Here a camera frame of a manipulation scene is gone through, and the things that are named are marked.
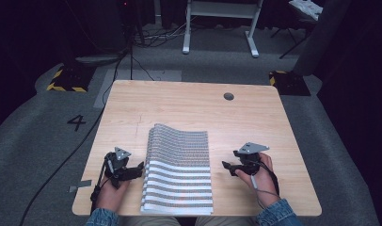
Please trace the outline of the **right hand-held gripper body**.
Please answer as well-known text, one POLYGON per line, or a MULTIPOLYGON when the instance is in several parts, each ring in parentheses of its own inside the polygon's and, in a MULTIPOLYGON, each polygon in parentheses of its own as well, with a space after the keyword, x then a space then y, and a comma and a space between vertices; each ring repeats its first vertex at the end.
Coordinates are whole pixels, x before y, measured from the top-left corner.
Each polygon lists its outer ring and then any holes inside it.
POLYGON ((239 158, 242 167, 241 171, 248 175, 254 175, 260 168, 261 158, 260 152, 268 151, 269 147, 253 142, 247 142, 238 151, 234 151, 233 154, 239 158))

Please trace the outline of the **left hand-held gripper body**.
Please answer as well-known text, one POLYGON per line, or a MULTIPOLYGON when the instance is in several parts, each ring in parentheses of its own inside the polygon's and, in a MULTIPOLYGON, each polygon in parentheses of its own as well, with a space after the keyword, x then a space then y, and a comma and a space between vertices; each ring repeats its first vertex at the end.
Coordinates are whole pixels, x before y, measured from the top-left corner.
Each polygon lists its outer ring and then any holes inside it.
POLYGON ((130 155, 129 152, 116 147, 114 152, 108 153, 104 158, 104 175, 114 188, 119 188, 119 181, 130 180, 130 171, 127 168, 130 155))

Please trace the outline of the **grey white striped cloth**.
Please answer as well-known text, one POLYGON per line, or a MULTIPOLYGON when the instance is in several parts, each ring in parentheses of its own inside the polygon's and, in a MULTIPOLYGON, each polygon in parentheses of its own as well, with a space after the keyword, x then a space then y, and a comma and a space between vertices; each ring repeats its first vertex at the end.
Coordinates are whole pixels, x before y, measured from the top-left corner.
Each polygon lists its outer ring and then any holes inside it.
POLYGON ((209 216, 214 212, 208 133, 161 123, 149 132, 140 212, 209 216))

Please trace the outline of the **person's right hand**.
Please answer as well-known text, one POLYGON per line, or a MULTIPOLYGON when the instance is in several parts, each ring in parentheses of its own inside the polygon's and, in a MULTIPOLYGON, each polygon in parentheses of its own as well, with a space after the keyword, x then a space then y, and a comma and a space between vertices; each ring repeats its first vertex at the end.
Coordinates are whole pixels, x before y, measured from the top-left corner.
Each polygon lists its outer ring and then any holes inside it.
POLYGON ((270 176, 270 171, 273 170, 272 159, 265 153, 260 153, 261 161, 267 166, 267 169, 260 168, 254 175, 255 185, 252 183, 252 177, 241 170, 237 170, 238 177, 247 184, 247 186, 255 193, 258 204, 262 209, 270 204, 280 200, 277 194, 276 187, 270 176))

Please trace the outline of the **person's left hand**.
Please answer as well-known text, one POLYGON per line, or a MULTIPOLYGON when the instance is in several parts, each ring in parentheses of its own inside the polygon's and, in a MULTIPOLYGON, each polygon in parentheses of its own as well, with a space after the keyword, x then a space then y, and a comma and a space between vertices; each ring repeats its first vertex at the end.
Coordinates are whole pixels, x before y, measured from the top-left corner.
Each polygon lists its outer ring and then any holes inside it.
POLYGON ((96 207, 117 212, 129 184, 129 181, 120 182, 119 187, 115 188, 109 179, 104 178, 100 194, 96 201, 96 207))

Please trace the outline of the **grey tape strip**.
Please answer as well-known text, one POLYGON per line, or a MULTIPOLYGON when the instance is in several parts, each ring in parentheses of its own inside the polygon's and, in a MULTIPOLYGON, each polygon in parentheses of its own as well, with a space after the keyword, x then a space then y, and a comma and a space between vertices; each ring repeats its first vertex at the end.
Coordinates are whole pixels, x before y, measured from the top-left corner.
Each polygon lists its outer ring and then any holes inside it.
POLYGON ((68 192, 73 193, 73 192, 76 192, 81 187, 91 186, 91 182, 92 180, 80 181, 76 186, 69 186, 68 192))

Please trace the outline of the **dark stand with grey base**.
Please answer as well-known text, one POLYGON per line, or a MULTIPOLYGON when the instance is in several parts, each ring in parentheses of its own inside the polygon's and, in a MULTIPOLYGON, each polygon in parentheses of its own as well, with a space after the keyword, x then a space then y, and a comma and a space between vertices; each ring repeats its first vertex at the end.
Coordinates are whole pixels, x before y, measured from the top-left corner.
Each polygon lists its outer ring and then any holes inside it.
POLYGON ((129 38, 120 17, 119 0, 63 0, 63 3, 93 51, 78 56, 77 61, 106 65, 127 55, 129 38))

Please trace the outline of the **black folding stand legs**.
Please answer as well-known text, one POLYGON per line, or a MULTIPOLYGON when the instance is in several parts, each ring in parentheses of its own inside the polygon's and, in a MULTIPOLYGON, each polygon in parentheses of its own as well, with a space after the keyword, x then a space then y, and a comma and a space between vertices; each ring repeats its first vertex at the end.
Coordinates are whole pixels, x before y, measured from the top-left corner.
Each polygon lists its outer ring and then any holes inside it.
POLYGON ((282 23, 276 23, 274 25, 269 25, 269 29, 276 28, 276 31, 271 35, 271 38, 274 38, 279 31, 285 30, 291 37, 294 45, 285 51, 279 59, 283 59, 285 56, 290 54, 296 47, 298 47, 303 41, 305 41, 311 34, 312 30, 315 28, 316 22, 314 20, 308 19, 291 19, 282 23), (304 36, 297 40, 293 34, 293 30, 302 30, 304 36))

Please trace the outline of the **dark curtain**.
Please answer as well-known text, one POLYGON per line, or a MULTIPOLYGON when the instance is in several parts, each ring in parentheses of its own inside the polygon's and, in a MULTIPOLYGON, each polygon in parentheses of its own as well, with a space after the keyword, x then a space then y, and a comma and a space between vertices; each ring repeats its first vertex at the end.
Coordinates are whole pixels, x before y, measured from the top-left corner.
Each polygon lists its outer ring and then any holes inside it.
POLYGON ((326 0, 317 25, 313 28, 292 72, 312 75, 335 36, 352 0, 326 0))

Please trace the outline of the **white cloth bundle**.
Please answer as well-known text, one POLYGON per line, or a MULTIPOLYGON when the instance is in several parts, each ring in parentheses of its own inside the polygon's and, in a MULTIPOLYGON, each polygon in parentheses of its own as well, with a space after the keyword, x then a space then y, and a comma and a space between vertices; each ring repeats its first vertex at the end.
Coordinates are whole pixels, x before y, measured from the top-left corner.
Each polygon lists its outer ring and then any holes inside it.
POLYGON ((314 21, 319 19, 323 8, 316 5, 311 0, 291 0, 289 4, 303 15, 312 18, 314 21))

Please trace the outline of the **black yellow striped base plate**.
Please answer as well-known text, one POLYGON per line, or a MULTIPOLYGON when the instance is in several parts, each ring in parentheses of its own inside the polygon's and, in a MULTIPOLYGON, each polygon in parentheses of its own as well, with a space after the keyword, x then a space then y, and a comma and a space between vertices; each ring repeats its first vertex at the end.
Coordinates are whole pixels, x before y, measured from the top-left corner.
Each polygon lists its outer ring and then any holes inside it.
POLYGON ((74 69, 61 66, 53 76, 47 90, 88 92, 88 85, 95 71, 95 67, 81 66, 74 69))
POLYGON ((269 83, 275 87, 279 95, 310 96, 310 91, 302 76, 293 72, 272 71, 269 83))

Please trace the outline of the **white metal desk frame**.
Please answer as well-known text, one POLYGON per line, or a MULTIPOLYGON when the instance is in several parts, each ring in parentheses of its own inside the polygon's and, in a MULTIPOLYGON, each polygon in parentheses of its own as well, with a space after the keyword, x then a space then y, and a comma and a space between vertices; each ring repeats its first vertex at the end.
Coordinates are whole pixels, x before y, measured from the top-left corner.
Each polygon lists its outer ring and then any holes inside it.
POLYGON ((190 52, 191 40, 191 17, 224 17, 237 19, 250 19, 250 29, 245 32, 247 44, 253 57, 258 57, 259 51, 256 47, 253 35, 258 22, 263 0, 257 0, 256 3, 224 3, 224 2, 201 2, 199 0, 187 0, 185 12, 185 34, 183 39, 183 53, 187 55, 190 52))

